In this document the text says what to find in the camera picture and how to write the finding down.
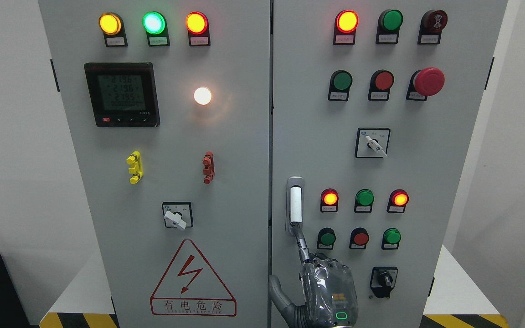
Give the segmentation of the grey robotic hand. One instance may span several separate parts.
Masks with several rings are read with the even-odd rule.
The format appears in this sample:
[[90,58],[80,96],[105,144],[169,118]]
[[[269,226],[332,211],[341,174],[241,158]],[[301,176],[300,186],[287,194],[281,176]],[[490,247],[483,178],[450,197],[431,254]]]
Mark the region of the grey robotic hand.
[[295,305],[279,278],[269,275],[269,296],[290,328],[352,328],[358,320],[358,299],[351,269],[323,253],[309,253],[299,223],[290,224],[299,247],[299,278],[304,305]]

